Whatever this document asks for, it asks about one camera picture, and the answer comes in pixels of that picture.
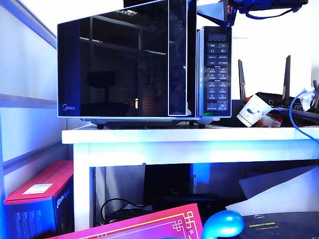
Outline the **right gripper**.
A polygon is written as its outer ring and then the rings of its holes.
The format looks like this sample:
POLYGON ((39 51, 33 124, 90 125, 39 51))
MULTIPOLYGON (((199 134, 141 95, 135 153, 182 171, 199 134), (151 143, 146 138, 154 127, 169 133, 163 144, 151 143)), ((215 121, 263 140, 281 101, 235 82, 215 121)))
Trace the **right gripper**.
POLYGON ((219 26, 233 26, 238 7, 238 0, 198 1, 197 14, 219 26))

